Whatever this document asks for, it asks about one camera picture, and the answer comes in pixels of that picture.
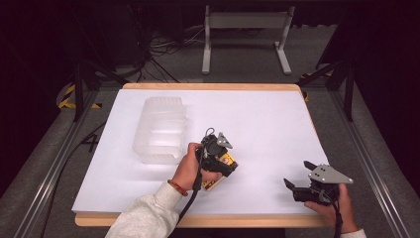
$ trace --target clear plastic container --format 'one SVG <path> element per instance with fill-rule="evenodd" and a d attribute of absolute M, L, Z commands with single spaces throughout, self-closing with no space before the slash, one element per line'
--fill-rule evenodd
<path fill-rule="evenodd" d="M 179 97 L 151 97 L 145 101 L 133 142 L 141 162 L 151 165 L 180 162 L 185 114 Z"/>

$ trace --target table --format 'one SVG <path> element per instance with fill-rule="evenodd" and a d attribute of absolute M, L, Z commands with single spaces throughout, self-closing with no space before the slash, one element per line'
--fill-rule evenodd
<path fill-rule="evenodd" d="M 197 138 L 196 132 L 198 132 L 200 137 L 204 136 L 205 131 L 201 131 L 201 124 L 209 121 L 212 123 L 211 126 L 215 127 L 217 131 L 224 130 L 224 135 L 234 146 L 234 149 L 230 152 L 239 163 L 237 170 L 228 178 L 225 178 L 217 187 L 211 191 L 201 190 L 198 192 L 197 198 L 178 224 L 178 227 L 326 226 L 318 214 L 305 208 L 301 202 L 295 202 L 291 191 L 282 183 L 282 179 L 287 178 L 292 182 L 297 182 L 296 185 L 298 186 L 309 184 L 307 177 L 309 171 L 303 166 L 304 160 L 309 160 L 318 165 L 322 163 L 328 164 L 300 93 L 300 88 L 297 85 L 129 83 L 123 87 L 121 95 L 135 94 L 134 97 L 131 97 L 133 99 L 139 98 L 139 95 L 145 97 L 144 94 L 147 96 L 155 95 L 156 92 L 160 96 L 171 96 L 177 93 L 181 95 L 187 108 L 187 121 L 190 121 L 189 126 L 187 126 L 189 129 L 186 130 L 185 134 L 186 141 L 201 140 L 201 138 Z M 101 141 L 73 206 L 73 211 L 76 213 L 75 222 L 79 226 L 112 225 L 118 217 L 119 212 L 117 210 L 122 210 L 124 206 L 120 204 L 106 204 L 105 206 L 114 206 L 109 208 L 99 203 L 108 203 L 115 198 L 109 199 L 109 196 L 117 197 L 121 195 L 122 193 L 118 190 L 121 188 L 123 192 L 131 193 L 127 196 L 122 194 L 121 199 L 126 200 L 128 204 L 135 197 L 156 190 L 164 178 L 167 178 L 176 169 L 176 166 L 157 169 L 146 168 L 141 163 L 130 164 L 133 162 L 129 162 L 133 157 L 133 153 L 130 149 L 127 149 L 130 146 L 121 141 L 125 140 L 123 137 L 133 138 L 126 126 L 133 124 L 137 120 L 134 115 L 139 116 L 140 112 L 139 108 L 136 110 L 130 105 L 124 108 L 124 105 L 133 103 L 141 105 L 143 99 L 127 100 L 130 96 L 119 98 L 120 93 L 117 96 Z M 228 116 L 232 120 L 225 120 L 224 117 L 219 116 L 211 117 L 211 114 L 208 120 L 206 120 L 206 115 L 197 117 L 197 112 L 199 112 L 198 114 L 203 112 L 197 109 L 203 109 L 203 107 L 197 106 L 197 104 L 202 102 L 200 95 L 205 95 L 205 98 L 209 100 L 220 98 L 220 101 L 210 100 L 208 106 L 204 108 L 205 112 L 213 113 L 215 105 L 219 105 L 221 108 L 216 108 L 216 111 L 223 112 L 223 116 Z M 276 98 L 283 98 L 285 101 L 278 102 Z M 253 102 L 258 105 L 264 102 L 264 106 L 254 108 Z M 239 114 L 238 118 L 242 118 L 241 124 L 233 118 L 237 113 Z M 253 120 L 257 120 L 256 118 L 258 118 L 260 126 L 249 127 L 250 124 L 253 124 Z M 247 126 L 248 131 L 246 133 L 243 133 L 244 128 L 242 126 Z M 281 133 L 278 133 L 279 128 L 283 128 Z M 274 139 L 281 143 L 277 143 L 276 146 L 267 143 L 267 141 Z M 113 143 L 113 150 L 109 150 L 110 146 L 108 143 Z M 259 148 L 259 150 L 252 150 L 252 146 Z M 118 158 L 118 162 L 115 161 L 116 155 L 117 158 L 118 155 L 123 155 Z M 288 158 L 288 155 L 296 156 L 299 159 Z M 264 158 L 264 163 L 260 163 L 253 158 Z M 123 173 L 115 169 L 109 169 L 115 168 L 116 165 L 123 165 L 123 167 L 128 169 Z M 157 172 L 157 174 L 153 174 L 155 179 L 157 178 L 156 181 L 151 181 L 151 174 L 145 175 L 148 170 Z M 165 174 L 160 176 L 158 173 L 162 171 L 165 171 Z M 253 177 L 253 179 L 246 177 L 247 174 L 255 171 L 263 173 L 256 173 L 257 176 Z M 124 174 L 123 179 L 120 179 L 121 175 L 117 174 Z M 243 189 L 244 186 L 250 186 L 252 189 Z M 107 193 L 103 187 L 107 187 L 108 190 L 112 191 Z M 134 187 L 141 187 L 144 190 L 137 189 L 137 191 L 132 192 L 135 190 Z M 229 192 L 233 187 L 236 187 L 237 190 Z M 211 202 L 214 200 L 214 197 L 220 197 L 221 195 L 223 195 L 223 200 L 227 201 L 227 204 L 218 203 L 218 205 L 212 205 Z M 234 203 L 230 199 L 236 199 L 235 206 L 230 205 Z M 180 207 L 177 208 L 182 208 L 183 203 L 186 203 L 186 201 L 187 199 L 183 199 L 179 205 Z"/>

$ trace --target red bracelet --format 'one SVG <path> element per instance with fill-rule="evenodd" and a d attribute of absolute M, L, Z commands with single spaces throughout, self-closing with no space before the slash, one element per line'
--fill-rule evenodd
<path fill-rule="evenodd" d="M 173 188 L 175 188 L 179 193 L 181 193 L 183 196 L 187 196 L 188 192 L 184 188 L 182 188 L 180 185 L 178 185 L 176 182 L 172 181 L 171 179 L 167 180 L 167 183 L 169 183 Z"/>

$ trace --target person's right hand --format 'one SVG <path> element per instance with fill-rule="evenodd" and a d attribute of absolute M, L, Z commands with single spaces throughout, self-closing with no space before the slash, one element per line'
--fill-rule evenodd
<path fill-rule="evenodd" d="M 353 214 L 352 200 L 349 197 L 349 192 L 345 184 L 339 184 L 340 197 L 340 213 L 343 218 L 342 234 L 351 233 L 359 230 L 358 225 L 355 222 Z M 322 215 L 325 221 L 332 227 L 336 225 L 336 210 L 333 205 L 324 206 L 313 201 L 305 201 L 305 206 L 316 211 Z"/>

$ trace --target floor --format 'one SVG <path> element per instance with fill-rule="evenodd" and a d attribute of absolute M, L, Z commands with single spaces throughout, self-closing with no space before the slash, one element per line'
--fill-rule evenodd
<path fill-rule="evenodd" d="M 154 59 L 182 82 L 294 83 L 303 73 L 315 70 L 334 30 L 334 26 L 290 30 L 285 52 L 291 75 L 281 71 L 272 45 L 277 32 L 272 30 L 216 32 L 212 36 L 208 75 L 201 73 L 202 37 L 189 41 L 193 44 L 177 52 L 172 49 Z M 128 79 L 174 82 L 158 68 L 148 62 L 142 74 Z M 368 237 L 420 237 L 420 210 L 415 208 L 420 205 L 419 197 L 399 170 L 359 92 L 356 89 L 354 94 L 351 123 L 342 110 L 343 87 L 329 92 L 324 81 L 320 78 L 302 89 L 308 92 L 307 106 L 330 165 L 355 180 L 350 193 L 357 223 Z M 88 107 L 92 103 L 101 107 L 89 109 L 77 123 L 73 123 L 74 109 L 61 109 L 0 200 L 0 237 L 105 236 L 107 227 L 77 226 L 71 207 L 94 154 L 94 147 L 90 152 L 91 145 L 80 142 L 92 133 L 100 138 L 102 124 L 120 87 L 104 81 L 99 91 L 85 91 Z M 67 87 L 57 96 L 57 103 L 66 90 Z M 290 238 L 332 237 L 333 233 L 331 228 L 285 229 Z"/>

